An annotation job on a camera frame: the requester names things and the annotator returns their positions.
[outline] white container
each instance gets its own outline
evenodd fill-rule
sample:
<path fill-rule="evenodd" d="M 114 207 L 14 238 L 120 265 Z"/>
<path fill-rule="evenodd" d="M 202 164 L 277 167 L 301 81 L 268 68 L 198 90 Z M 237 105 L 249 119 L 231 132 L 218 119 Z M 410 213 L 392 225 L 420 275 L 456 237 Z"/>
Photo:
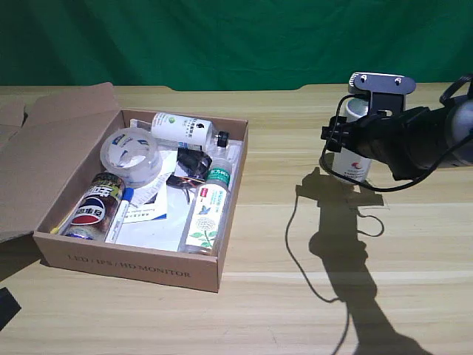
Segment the white container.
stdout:
<path fill-rule="evenodd" d="M 141 128 L 120 129 L 101 147 L 105 169 L 137 189 L 152 182 L 161 170 L 161 158 L 153 136 Z"/>
<path fill-rule="evenodd" d="M 228 143 L 228 133 L 218 132 L 210 121 L 165 112 L 155 115 L 151 134 L 159 144 L 203 152 Z"/>
<path fill-rule="evenodd" d="M 345 105 L 344 116 L 347 117 L 347 122 L 353 122 L 365 116 L 368 113 L 368 101 L 353 98 Z M 368 171 L 370 170 L 371 159 L 364 158 L 348 149 L 341 148 L 339 153 L 335 153 L 333 158 L 332 170 L 339 174 L 352 178 L 357 181 L 364 181 L 367 179 Z M 343 183 L 351 182 L 343 180 L 339 177 L 336 179 Z"/>

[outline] soda can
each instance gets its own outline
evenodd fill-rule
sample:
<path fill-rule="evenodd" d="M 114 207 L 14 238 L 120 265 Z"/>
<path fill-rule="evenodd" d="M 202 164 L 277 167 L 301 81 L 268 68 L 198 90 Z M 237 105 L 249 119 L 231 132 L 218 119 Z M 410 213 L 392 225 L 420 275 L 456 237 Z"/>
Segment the soda can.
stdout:
<path fill-rule="evenodd" d="M 125 183 L 109 172 L 97 174 L 64 235 L 104 241 L 122 200 Z"/>

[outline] roll of tape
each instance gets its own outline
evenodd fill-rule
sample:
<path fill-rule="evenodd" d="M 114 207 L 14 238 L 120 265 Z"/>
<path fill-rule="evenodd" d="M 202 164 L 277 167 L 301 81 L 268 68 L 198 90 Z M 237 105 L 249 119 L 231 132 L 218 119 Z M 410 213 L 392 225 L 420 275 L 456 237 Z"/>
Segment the roll of tape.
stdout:
<path fill-rule="evenodd" d="M 133 189 L 152 182 L 162 165 L 156 140 L 142 128 L 120 129 L 110 135 L 102 144 L 101 161 Z"/>

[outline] open cardboard box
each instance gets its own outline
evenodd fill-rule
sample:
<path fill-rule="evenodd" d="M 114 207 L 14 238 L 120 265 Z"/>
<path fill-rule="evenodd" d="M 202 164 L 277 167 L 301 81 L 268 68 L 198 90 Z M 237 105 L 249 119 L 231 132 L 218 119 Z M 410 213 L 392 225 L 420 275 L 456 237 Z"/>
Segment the open cardboard box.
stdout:
<path fill-rule="evenodd" d="M 38 99 L 21 128 L 20 107 L 0 110 L 0 128 L 9 128 L 0 137 L 0 241 L 33 232 L 52 267 L 218 291 L 248 146 L 247 121 L 192 115 L 242 141 L 222 223 L 224 238 L 211 257 L 50 234 L 103 171 L 99 152 L 104 140 L 132 118 L 151 122 L 155 112 L 120 109 L 110 83 Z"/>

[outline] white bottle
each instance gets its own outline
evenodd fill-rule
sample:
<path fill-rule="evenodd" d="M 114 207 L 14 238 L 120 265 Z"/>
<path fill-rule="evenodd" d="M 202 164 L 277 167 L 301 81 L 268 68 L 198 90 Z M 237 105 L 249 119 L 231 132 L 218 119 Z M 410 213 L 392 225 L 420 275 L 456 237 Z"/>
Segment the white bottle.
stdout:
<path fill-rule="evenodd" d="M 165 112 L 154 116 L 151 134 L 161 144 L 203 152 L 228 143 L 228 132 L 217 131 L 210 121 Z"/>
<path fill-rule="evenodd" d="M 347 117 L 347 122 L 356 121 L 367 115 L 368 104 L 367 100 L 360 98 L 353 98 L 348 101 L 344 112 L 344 115 Z M 371 159 L 364 158 L 342 147 L 339 153 L 335 153 L 332 170 L 343 176 L 361 182 L 366 180 L 368 171 L 370 170 L 370 165 Z M 343 183 L 351 183 L 336 176 L 335 178 L 339 179 Z"/>
<path fill-rule="evenodd" d="M 213 159 L 207 180 L 199 187 L 192 202 L 177 251 L 217 255 L 223 237 L 222 216 L 228 205 L 231 169 L 228 160 Z"/>

